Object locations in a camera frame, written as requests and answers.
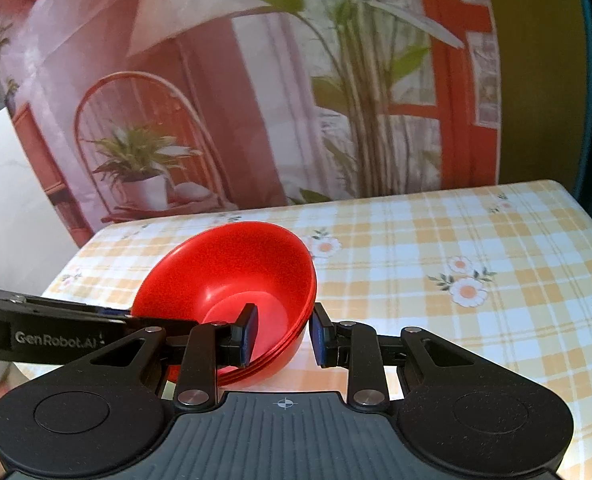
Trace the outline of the checkered floral tablecloth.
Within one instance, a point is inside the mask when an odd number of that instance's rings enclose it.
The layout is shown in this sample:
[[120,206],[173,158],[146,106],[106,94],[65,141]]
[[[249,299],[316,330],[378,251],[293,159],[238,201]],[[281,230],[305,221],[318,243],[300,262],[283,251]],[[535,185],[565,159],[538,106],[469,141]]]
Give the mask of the checkered floral tablecloth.
[[298,235],[336,321],[414,325],[557,392],[574,419],[559,472],[592,479],[592,219],[557,182],[172,217],[109,226],[46,295],[128,308],[187,238],[238,221]]

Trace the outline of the printed room scene backdrop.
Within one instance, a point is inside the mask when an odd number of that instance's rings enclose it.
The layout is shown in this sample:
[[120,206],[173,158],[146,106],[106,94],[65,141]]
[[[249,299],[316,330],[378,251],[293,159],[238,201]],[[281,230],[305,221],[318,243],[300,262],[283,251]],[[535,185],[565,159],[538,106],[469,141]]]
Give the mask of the printed room scene backdrop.
[[490,0],[0,0],[0,104],[78,245],[500,166]]

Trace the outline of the red bowl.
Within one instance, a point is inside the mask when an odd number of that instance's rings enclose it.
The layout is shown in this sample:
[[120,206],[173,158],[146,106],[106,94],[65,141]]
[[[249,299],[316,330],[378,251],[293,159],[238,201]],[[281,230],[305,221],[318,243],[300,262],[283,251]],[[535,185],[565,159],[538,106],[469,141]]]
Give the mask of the red bowl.
[[317,274],[305,243],[272,223],[217,226],[185,240],[148,273],[130,313],[137,318],[233,322],[258,308],[253,359],[218,371],[221,387],[251,386],[295,356],[313,311]]

